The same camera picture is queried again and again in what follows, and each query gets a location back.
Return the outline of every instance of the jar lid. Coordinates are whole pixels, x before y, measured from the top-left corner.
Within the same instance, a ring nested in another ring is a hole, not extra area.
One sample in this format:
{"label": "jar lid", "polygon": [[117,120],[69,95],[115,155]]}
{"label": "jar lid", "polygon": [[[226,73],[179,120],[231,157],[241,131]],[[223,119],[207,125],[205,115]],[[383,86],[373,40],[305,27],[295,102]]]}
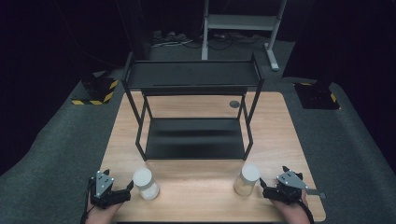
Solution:
{"label": "jar lid", "polygon": [[260,178],[260,170],[254,164],[245,164],[244,167],[242,167],[241,174],[244,181],[249,184],[255,184]]}
{"label": "jar lid", "polygon": [[134,172],[134,184],[139,189],[148,189],[154,182],[152,173],[148,168],[139,168]]}

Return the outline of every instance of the wooden table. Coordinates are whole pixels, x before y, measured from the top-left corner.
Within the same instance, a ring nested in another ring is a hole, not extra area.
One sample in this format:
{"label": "wooden table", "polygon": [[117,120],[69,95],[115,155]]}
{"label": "wooden table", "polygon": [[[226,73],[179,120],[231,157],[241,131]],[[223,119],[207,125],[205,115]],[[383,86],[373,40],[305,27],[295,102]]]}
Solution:
{"label": "wooden table", "polygon": [[[137,105],[143,104],[140,92],[133,92]],[[254,92],[247,93],[247,104]],[[235,96],[172,96],[152,97],[150,106],[156,116],[213,117],[214,113],[233,116],[231,108]],[[140,167],[151,170],[160,186],[160,194],[153,201],[144,201],[137,188],[131,191],[131,201],[126,202],[114,217],[118,222],[272,222],[282,216],[272,204],[262,197],[262,188],[256,184],[249,196],[239,196],[233,182],[242,166],[256,164],[268,186],[275,185],[276,176],[283,174],[282,165],[303,173],[304,182],[315,189],[315,183],[299,139],[294,130],[289,111],[279,92],[263,92],[252,122],[253,148],[246,161],[242,160],[148,160],[143,161],[135,144],[137,123],[124,95],[110,136],[101,171],[110,169],[115,178],[113,190],[125,189],[134,171]],[[142,138],[147,138],[144,130]],[[315,221],[326,217],[318,196],[308,195],[309,208]]]}

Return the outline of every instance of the shelf top tier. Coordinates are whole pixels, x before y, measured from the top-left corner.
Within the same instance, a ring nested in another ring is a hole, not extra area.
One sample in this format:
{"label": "shelf top tier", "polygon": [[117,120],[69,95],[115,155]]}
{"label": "shelf top tier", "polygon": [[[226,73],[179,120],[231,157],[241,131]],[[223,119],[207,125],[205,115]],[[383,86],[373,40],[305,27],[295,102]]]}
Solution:
{"label": "shelf top tier", "polygon": [[125,81],[137,90],[257,87],[260,70],[254,55],[249,61],[136,61],[130,63]]}

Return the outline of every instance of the jar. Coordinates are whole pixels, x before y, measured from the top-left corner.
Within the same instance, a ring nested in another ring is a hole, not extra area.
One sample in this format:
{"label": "jar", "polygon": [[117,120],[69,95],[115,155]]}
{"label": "jar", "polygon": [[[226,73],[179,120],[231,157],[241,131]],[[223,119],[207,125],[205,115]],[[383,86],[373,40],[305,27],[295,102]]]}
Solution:
{"label": "jar", "polygon": [[160,188],[155,183],[152,173],[148,168],[140,168],[134,172],[134,184],[139,189],[140,196],[144,200],[153,200],[160,192]]}
{"label": "jar", "polygon": [[250,195],[259,178],[259,168],[254,164],[245,164],[244,167],[242,167],[241,173],[236,178],[233,188],[239,195]]}

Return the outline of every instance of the glass jar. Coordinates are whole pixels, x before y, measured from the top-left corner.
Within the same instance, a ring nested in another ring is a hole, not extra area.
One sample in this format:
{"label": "glass jar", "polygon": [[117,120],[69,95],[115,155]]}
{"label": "glass jar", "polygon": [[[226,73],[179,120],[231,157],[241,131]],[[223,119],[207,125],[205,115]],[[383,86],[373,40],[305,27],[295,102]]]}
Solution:
{"label": "glass jar", "polygon": [[233,188],[239,195],[250,195],[259,178],[259,168],[254,164],[245,164],[244,167],[242,167],[241,173],[236,178]]}
{"label": "glass jar", "polygon": [[134,184],[139,189],[140,196],[144,200],[153,200],[160,192],[160,188],[155,183],[152,173],[148,168],[140,168],[134,172]]}

